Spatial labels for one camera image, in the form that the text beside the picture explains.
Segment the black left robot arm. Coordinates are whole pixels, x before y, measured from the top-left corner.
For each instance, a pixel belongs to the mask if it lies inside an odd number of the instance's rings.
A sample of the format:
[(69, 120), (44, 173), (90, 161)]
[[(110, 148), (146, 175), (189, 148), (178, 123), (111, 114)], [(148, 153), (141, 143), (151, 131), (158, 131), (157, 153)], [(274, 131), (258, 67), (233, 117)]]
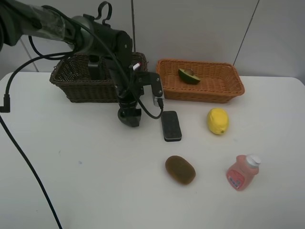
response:
[(43, 55), (58, 60), (50, 81), (73, 103), (119, 104), (118, 118), (138, 127), (141, 86), (134, 83), (132, 40), (90, 15), (69, 18), (51, 6), (35, 7), (16, 0), (0, 3), (0, 43), (14, 46), (21, 36), (65, 42), (69, 52)]

